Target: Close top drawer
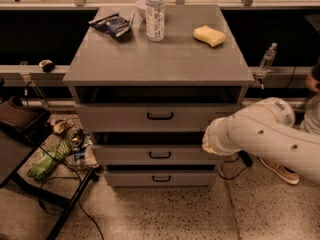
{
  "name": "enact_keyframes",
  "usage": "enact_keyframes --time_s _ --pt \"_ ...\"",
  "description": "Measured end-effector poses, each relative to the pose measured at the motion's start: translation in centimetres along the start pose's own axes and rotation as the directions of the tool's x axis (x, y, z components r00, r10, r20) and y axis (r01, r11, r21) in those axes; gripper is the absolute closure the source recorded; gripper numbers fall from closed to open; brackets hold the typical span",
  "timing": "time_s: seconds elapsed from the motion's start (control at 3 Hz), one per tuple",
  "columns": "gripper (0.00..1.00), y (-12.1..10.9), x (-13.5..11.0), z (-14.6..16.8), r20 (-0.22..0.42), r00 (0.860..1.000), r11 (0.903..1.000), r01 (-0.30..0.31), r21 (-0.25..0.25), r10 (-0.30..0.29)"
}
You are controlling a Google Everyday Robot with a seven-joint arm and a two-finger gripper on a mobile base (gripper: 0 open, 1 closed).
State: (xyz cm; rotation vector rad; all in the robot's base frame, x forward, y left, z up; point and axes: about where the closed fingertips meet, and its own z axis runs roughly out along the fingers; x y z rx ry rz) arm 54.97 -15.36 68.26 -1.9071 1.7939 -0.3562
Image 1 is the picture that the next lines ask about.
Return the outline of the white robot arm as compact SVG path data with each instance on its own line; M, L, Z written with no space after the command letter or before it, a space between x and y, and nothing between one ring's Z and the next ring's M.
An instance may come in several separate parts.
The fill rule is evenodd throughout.
M320 183L320 136L294 128L294 122L294 111L286 101L263 99L214 119L206 128L202 148L220 156L243 150Z

